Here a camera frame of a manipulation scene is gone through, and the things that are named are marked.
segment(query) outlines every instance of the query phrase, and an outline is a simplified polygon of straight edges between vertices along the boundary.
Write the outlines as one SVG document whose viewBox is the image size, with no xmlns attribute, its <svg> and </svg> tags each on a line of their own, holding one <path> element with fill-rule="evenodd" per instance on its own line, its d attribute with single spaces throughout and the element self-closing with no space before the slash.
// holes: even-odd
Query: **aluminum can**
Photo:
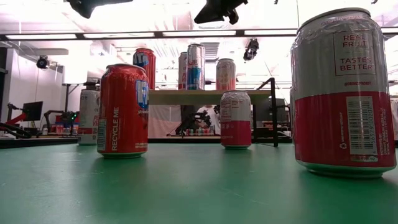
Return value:
<svg viewBox="0 0 398 224">
<path fill-rule="evenodd" d="M 290 89 L 290 133 L 294 144 L 294 98 L 293 98 L 293 91 Z"/>
<path fill-rule="evenodd" d="M 96 90 L 95 84 L 93 85 L 94 89 L 90 89 L 90 87 L 80 93 L 80 128 L 77 141 L 79 145 L 97 144 L 100 91 Z"/>
<path fill-rule="evenodd" d="M 235 90 L 236 66 L 234 60 L 219 59 L 216 66 L 216 90 Z"/>
<path fill-rule="evenodd" d="M 370 13 L 345 8 L 310 19 L 291 57 L 296 160 L 354 178 L 395 168 L 383 34 Z"/>
<path fill-rule="evenodd" d="M 187 52 L 187 89 L 205 89 L 205 46 L 190 44 Z"/>
<path fill-rule="evenodd" d="M 155 89 L 156 56 L 151 49 L 139 48 L 133 55 L 133 65 L 137 65 L 146 71 L 150 90 Z"/>
<path fill-rule="evenodd" d="M 245 91 L 226 91 L 221 97 L 221 145 L 247 149 L 251 145 L 251 102 Z"/>
<path fill-rule="evenodd" d="M 187 89 L 187 53 L 182 52 L 178 58 L 178 89 Z"/>
<path fill-rule="evenodd" d="M 148 145 L 148 78 L 135 65 L 108 65 L 101 79 L 97 151 L 139 157 Z"/>
</svg>

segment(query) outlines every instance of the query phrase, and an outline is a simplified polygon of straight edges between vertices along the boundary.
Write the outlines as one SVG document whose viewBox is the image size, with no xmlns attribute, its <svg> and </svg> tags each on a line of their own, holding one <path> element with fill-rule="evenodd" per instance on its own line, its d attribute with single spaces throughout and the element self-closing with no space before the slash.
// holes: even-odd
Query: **ceiling light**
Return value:
<svg viewBox="0 0 398 224">
<path fill-rule="evenodd" d="M 297 29 L 276 29 L 276 30 L 245 30 L 244 35 L 294 35 Z"/>
<path fill-rule="evenodd" d="M 395 27 L 381 28 L 381 32 L 383 32 L 383 34 L 398 33 L 398 28 Z"/>
<path fill-rule="evenodd" d="M 194 36 L 225 36 L 236 35 L 235 30 L 213 30 L 213 31 L 177 31 L 163 32 L 165 37 L 194 37 Z"/>
<path fill-rule="evenodd" d="M 60 39 L 76 39 L 75 34 L 29 34 L 29 35 L 6 35 L 10 40 L 60 40 Z"/>
<path fill-rule="evenodd" d="M 103 34 L 83 34 L 86 38 L 134 38 L 134 37 L 154 37 L 153 32 L 131 32 L 131 33 L 103 33 Z"/>
</svg>

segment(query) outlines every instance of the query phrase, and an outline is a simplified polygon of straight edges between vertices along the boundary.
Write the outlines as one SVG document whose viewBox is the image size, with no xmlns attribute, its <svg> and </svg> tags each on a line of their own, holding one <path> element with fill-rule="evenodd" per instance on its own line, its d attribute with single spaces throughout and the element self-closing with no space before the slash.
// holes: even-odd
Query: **can lid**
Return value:
<svg viewBox="0 0 398 224">
<path fill-rule="evenodd" d="M 230 92 L 243 92 L 243 93 L 247 93 L 246 90 L 228 90 L 228 91 L 225 91 L 224 93 L 230 93 Z"/>
<path fill-rule="evenodd" d="M 145 47 L 139 47 L 139 48 L 136 49 L 136 51 L 138 51 L 138 50 L 145 50 L 145 51 L 153 52 L 153 50 L 147 49 L 147 48 L 145 48 Z"/>
<path fill-rule="evenodd" d="M 145 70 L 144 68 L 142 68 L 142 67 L 140 67 L 140 66 L 138 66 L 138 65 L 130 65 L 130 64 L 126 64 L 126 63 L 117 63 L 117 64 L 114 64 L 114 65 L 108 65 L 108 66 L 106 67 L 106 69 L 111 68 L 111 67 L 123 67 L 123 66 L 125 66 L 125 67 L 139 68 L 139 69 L 143 70 L 143 71 L 146 73 L 146 70 Z"/>
<path fill-rule="evenodd" d="M 220 60 L 231 60 L 231 61 L 234 61 L 234 60 L 231 59 L 231 58 L 221 58 L 221 59 L 218 59 L 218 61 L 220 61 Z"/>
<path fill-rule="evenodd" d="M 202 44 L 190 44 L 188 47 L 204 47 Z"/>
<path fill-rule="evenodd" d="M 347 8 L 342 8 L 342 9 L 335 9 L 335 10 L 332 10 L 332 11 L 328 11 L 328 12 L 321 13 L 321 14 L 319 14 L 319 15 L 317 15 L 317 16 L 314 16 L 314 17 L 312 17 L 311 19 L 305 21 L 305 22 L 297 29 L 297 33 L 299 33 L 299 31 L 301 30 L 301 28 L 303 28 L 304 26 L 306 26 L 306 25 L 309 24 L 310 22 L 314 21 L 315 19 L 319 19 L 319 18 L 322 18 L 322 17 L 324 17 L 324 16 L 328 16 L 328 15 L 331 15 L 331 14 L 336 14 L 336 13 L 339 13 L 339 12 L 350 12 L 350 11 L 351 11 L 351 12 L 352 12 L 352 11 L 364 12 L 364 13 L 366 13 L 369 17 L 371 16 L 371 13 L 370 13 L 368 10 L 363 9 L 363 8 L 360 8 L 360 7 L 347 7 Z"/>
</svg>

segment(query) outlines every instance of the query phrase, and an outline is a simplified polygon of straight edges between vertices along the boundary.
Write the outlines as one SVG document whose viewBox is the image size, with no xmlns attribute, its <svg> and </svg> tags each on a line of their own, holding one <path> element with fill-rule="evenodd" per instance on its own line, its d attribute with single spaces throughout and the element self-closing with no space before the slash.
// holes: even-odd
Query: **wall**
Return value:
<svg viewBox="0 0 398 224">
<path fill-rule="evenodd" d="M 6 75 L 4 85 L 4 96 L 2 104 L 1 121 L 7 119 L 7 104 L 10 102 L 16 107 L 22 107 L 24 103 L 43 101 L 42 114 L 48 110 L 62 110 L 60 104 L 62 97 L 63 75 L 54 70 L 41 70 L 36 67 L 35 62 L 20 57 L 14 49 L 7 51 Z M 13 111 L 12 117 L 20 115 L 20 111 Z M 50 116 L 50 122 L 55 121 L 55 115 Z"/>
</svg>

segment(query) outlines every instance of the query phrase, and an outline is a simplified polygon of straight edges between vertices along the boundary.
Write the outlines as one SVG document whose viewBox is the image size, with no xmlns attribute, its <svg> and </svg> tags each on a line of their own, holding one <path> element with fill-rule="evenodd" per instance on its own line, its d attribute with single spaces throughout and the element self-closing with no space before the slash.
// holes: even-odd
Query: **green table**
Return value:
<svg viewBox="0 0 398 224">
<path fill-rule="evenodd" d="M 291 144 L 151 144 L 126 160 L 88 146 L 3 149 L 0 223 L 398 223 L 398 170 L 383 177 L 313 175 Z"/>
</svg>

